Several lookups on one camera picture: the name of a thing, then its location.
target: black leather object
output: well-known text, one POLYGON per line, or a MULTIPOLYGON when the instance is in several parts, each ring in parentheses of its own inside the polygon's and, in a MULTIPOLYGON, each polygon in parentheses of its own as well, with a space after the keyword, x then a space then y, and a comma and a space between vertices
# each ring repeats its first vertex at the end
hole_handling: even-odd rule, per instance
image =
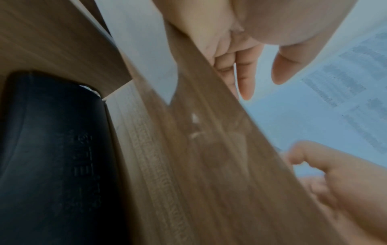
POLYGON ((0 244, 128 244, 101 98, 19 72, 1 109, 0 244))

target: paper sheet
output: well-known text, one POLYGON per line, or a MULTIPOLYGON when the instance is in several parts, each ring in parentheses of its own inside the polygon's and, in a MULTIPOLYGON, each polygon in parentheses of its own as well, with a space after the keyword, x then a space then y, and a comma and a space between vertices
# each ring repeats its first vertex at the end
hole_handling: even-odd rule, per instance
POLYGON ((280 149, 313 140, 387 167, 387 25, 246 110, 280 149))

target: wood grain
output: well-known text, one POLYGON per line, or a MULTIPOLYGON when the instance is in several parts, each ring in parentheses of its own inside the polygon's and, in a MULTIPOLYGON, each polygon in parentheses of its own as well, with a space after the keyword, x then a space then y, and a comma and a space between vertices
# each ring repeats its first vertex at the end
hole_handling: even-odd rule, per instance
POLYGON ((131 80, 117 50, 69 0, 0 1, 0 82, 19 69, 88 84, 102 96, 131 80))
MULTIPOLYGON (((130 43, 120 40, 116 31, 129 32, 141 22, 120 19, 130 12, 124 1, 99 3, 113 38, 118 44, 130 43)), ((157 33, 149 38, 157 40, 157 33)), ((126 156, 128 177, 138 187, 132 194, 140 198, 146 192, 146 198, 135 198, 139 226, 147 236, 143 241, 344 244, 191 40, 169 24, 166 35, 178 67, 171 103, 165 103, 136 69, 138 59, 146 57, 141 53, 125 59, 138 94, 134 88, 117 91, 115 106, 107 99, 112 118, 121 116, 113 120, 121 150, 132 152, 126 156), (111 106, 120 111, 113 112, 111 106)), ((144 47, 120 48, 127 54, 144 47)))

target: black wallet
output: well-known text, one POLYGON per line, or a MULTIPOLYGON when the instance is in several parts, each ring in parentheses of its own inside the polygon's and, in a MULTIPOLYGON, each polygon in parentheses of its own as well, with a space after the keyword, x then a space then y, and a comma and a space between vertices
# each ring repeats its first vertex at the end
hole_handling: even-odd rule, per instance
POLYGON ((0 244, 128 244, 102 99, 25 71, 0 106, 0 244))

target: wooden surface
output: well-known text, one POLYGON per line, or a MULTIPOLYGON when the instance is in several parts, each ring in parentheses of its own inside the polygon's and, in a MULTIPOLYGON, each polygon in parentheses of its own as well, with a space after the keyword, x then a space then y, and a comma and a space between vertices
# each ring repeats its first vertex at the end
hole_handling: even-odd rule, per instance
POLYGON ((131 79, 117 50, 69 0, 0 1, 0 88, 19 69, 73 79, 102 96, 131 79))
MULTIPOLYGON (((146 39, 128 39, 162 40, 160 23, 152 23, 159 19, 157 13, 141 21, 123 21, 136 14, 130 7, 144 10, 141 4, 147 1, 96 2, 119 48, 132 54, 126 62, 136 89, 128 84, 106 102, 126 162, 124 172, 137 213, 134 220, 143 234, 137 242, 343 244, 186 36, 166 25, 176 61, 170 65, 177 64, 178 73, 163 72, 154 60, 147 60, 152 54, 146 53, 146 39), (148 61, 153 66, 144 70, 142 64, 148 61), (164 75, 160 81, 178 77, 170 103, 150 86, 156 81, 145 79, 157 76, 144 72, 164 75)), ((163 44, 158 48, 169 50, 163 44)))

